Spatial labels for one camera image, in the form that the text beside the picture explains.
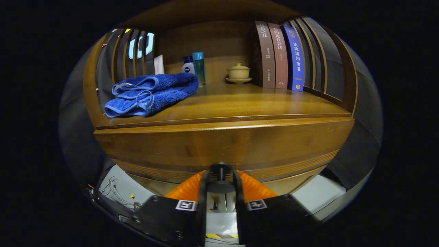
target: beige ceramic pot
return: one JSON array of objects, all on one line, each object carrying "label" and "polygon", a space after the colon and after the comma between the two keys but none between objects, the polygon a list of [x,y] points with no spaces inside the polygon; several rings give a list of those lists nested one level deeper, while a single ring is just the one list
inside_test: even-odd
[{"label": "beige ceramic pot", "polygon": [[236,62],[236,66],[227,69],[230,79],[247,79],[250,74],[250,68],[241,66],[241,62]]}]

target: teal bottle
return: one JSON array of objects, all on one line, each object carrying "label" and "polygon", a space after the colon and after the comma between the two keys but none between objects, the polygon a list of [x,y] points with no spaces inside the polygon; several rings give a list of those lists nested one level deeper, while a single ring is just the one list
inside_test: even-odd
[{"label": "teal bottle", "polygon": [[195,75],[198,78],[198,86],[206,85],[206,69],[204,68],[204,53],[194,52],[192,53],[192,58],[194,60]]}]

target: white bottle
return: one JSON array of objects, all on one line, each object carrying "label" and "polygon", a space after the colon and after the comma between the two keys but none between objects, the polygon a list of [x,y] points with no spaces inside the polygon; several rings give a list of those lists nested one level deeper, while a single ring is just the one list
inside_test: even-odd
[{"label": "white bottle", "polygon": [[195,74],[194,61],[192,60],[192,56],[184,57],[184,64],[183,67],[181,67],[181,72]]}]

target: brown book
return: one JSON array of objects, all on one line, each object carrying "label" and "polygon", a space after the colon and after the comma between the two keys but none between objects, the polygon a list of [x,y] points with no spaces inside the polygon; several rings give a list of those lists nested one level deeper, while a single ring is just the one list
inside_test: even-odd
[{"label": "brown book", "polygon": [[284,35],[281,26],[268,23],[271,39],[274,46],[274,60],[276,64],[276,88],[287,88],[288,85],[288,57]]},{"label": "brown book", "polygon": [[273,42],[266,22],[255,21],[251,27],[252,45],[251,77],[252,82],[262,87],[274,88],[276,83],[276,67],[274,61]]}]

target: warning tape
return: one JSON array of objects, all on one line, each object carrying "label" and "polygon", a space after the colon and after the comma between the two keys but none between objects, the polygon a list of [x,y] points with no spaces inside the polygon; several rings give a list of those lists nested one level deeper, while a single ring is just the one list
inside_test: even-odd
[{"label": "warning tape", "polygon": [[208,238],[231,239],[231,238],[238,238],[238,234],[208,234],[208,233],[206,233],[206,237],[208,237]]}]

